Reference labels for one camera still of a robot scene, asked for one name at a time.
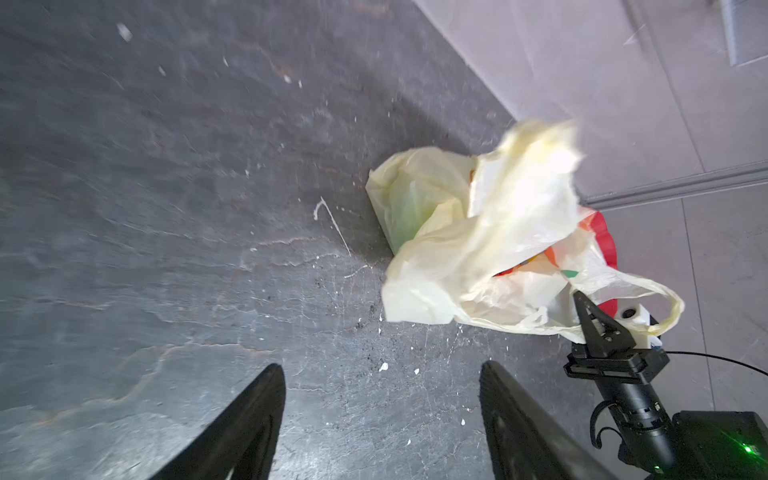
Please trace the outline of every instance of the white debris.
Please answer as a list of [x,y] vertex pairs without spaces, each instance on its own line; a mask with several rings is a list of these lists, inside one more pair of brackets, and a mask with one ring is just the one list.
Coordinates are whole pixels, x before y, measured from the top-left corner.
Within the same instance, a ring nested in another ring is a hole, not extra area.
[[349,246],[346,244],[346,240],[344,240],[344,236],[341,234],[341,230],[339,230],[339,225],[336,223],[336,219],[333,218],[333,214],[331,213],[331,209],[328,208],[328,204],[323,199],[323,197],[320,197],[320,201],[317,202],[317,205],[315,205],[315,212],[313,214],[313,217],[315,220],[317,220],[317,211],[320,209],[320,207],[323,206],[326,208],[326,211],[331,217],[331,222],[333,223],[333,226],[336,228],[336,231],[339,232],[339,237],[341,237],[341,241],[344,242],[344,246],[346,247],[346,252],[349,254],[349,256],[352,256],[352,251],[349,249]]
[[355,276],[360,270],[362,270],[364,268],[368,268],[368,265],[361,266],[359,269],[355,270],[354,272],[350,273],[349,275],[345,275],[344,278],[351,278],[351,277]]
[[125,26],[125,23],[118,23],[118,33],[125,41],[131,41],[134,37],[134,34],[132,34],[131,31],[128,30],[128,27]]

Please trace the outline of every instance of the black cable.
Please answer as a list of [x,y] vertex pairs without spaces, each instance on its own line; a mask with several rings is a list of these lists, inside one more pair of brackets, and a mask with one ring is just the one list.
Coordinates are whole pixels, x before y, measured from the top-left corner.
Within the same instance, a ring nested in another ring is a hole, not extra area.
[[709,353],[699,353],[699,352],[670,352],[670,351],[667,351],[667,350],[664,350],[664,351],[667,352],[667,353],[674,353],[674,354],[677,354],[677,355],[706,356],[706,357],[709,357],[711,359],[725,360],[726,362],[736,363],[737,365],[745,366],[748,369],[752,369],[755,372],[762,373],[763,375],[768,376],[768,372],[766,372],[765,370],[761,370],[761,369],[757,368],[756,366],[747,365],[746,363],[740,362],[738,360],[728,359],[728,358],[726,358],[724,356],[710,355]]
[[605,432],[606,430],[612,430],[612,431],[616,432],[616,435],[619,435],[619,438],[621,439],[621,441],[622,441],[622,442],[624,441],[624,437],[622,437],[622,436],[621,436],[621,434],[619,433],[619,431],[618,431],[618,430],[616,430],[616,429],[615,429],[615,428],[613,428],[613,427],[603,427],[603,428],[602,428],[602,429],[600,429],[600,431],[598,432],[598,436],[597,436],[597,437],[594,439],[594,443],[596,444],[596,446],[597,446],[599,449],[602,449],[602,448],[603,448],[603,440],[600,438],[600,435],[603,435],[603,432]]
[[603,412],[603,410],[605,410],[607,407],[611,405],[616,405],[616,402],[614,402],[613,400],[603,400],[602,402],[598,403],[598,406],[594,407],[594,410],[592,410],[592,416],[589,418],[589,440],[590,442],[592,442],[592,446],[595,447],[596,449],[603,448],[603,441],[600,440],[600,434],[605,429],[613,430],[614,432],[618,433],[619,436],[621,437],[621,434],[618,432],[618,430],[613,429],[611,427],[603,427],[602,429],[600,429],[600,432],[597,435],[594,434],[594,430],[597,427],[597,423],[598,423],[598,417]]

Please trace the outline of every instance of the yellow plastic bag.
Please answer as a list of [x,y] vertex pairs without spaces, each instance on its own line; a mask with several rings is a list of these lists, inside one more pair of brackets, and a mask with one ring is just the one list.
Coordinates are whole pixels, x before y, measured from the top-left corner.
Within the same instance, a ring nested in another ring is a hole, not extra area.
[[581,290],[596,303],[659,293],[669,317],[626,327],[659,335],[674,326],[682,299],[610,268],[594,232],[579,227],[593,212],[572,187],[581,161],[574,136],[569,123],[518,123],[489,154],[416,148],[371,171],[366,190],[395,253],[382,288],[387,320],[455,319],[583,343],[571,300]]

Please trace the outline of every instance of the plastic bag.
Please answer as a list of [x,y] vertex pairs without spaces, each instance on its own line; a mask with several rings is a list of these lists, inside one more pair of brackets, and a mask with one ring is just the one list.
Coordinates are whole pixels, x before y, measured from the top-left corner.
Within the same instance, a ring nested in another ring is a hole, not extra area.
[[516,124],[498,148],[464,157],[434,147],[391,156],[366,190],[395,257],[382,301],[390,322],[457,322],[510,333],[560,334],[583,343],[571,299],[596,303],[659,293],[674,326],[682,299],[652,280],[606,264],[579,206],[572,176],[581,161],[573,124]]

